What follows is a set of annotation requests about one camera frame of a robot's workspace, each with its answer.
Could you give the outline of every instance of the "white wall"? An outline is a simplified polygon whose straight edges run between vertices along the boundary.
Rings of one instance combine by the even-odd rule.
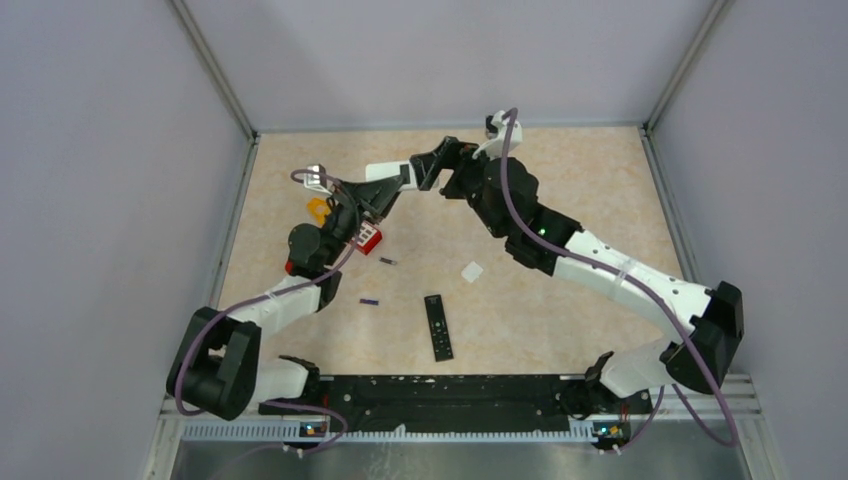
[[[844,478],[848,3],[736,2],[657,133],[793,478]]]
[[[641,122],[712,0],[188,0],[259,130]]]
[[[164,1],[0,11],[0,478],[137,478],[245,140]]]

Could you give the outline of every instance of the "yellow object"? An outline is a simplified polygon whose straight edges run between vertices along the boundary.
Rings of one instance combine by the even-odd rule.
[[[315,197],[306,204],[306,208],[315,217],[319,226],[324,225],[324,217],[330,214],[330,207],[324,199]]]

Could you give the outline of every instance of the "wooden table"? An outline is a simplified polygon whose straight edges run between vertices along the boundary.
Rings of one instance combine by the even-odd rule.
[[[320,162],[332,175],[361,181],[366,164],[432,150],[445,135],[485,141],[480,130],[263,135],[220,305],[260,294],[285,274],[289,231],[312,221],[306,203],[316,196],[289,180],[291,170]],[[526,128],[513,155],[539,178],[540,202],[679,275],[636,128]],[[380,228],[385,238],[375,251],[356,252],[342,269],[335,300],[264,339],[263,358],[294,355],[330,374],[582,373],[606,351],[659,337],[603,295],[517,264],[464,201],[406,192]],[[485,269],[474,283],[460,276],[471,261]],[[455,355],[439,363],[423,302],[434,293],[444,298]]]

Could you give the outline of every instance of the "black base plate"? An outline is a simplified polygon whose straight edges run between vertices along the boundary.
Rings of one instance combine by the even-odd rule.
[[[556,396],[583,380],[560,375],[432,375],[321,377],[316,397],[348,422],[350,431],[387,432],[403,424],[407,432],[542,432],[569,429]],[[631,415],[651,411],[641,392],[623,400]],[[595,413],[618,412],[621,404]],[[260,405],[262,415],[294,413]],[[341,425],[333,420],[332,429]]]

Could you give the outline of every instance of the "red object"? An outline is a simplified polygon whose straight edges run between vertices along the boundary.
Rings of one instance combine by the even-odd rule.
[[[374,247],[383,239],[383,233],[376,226],[368,222],[362,222],[362,227],[359,228],[359,237],[356,242],[356,249],[368,255]]]

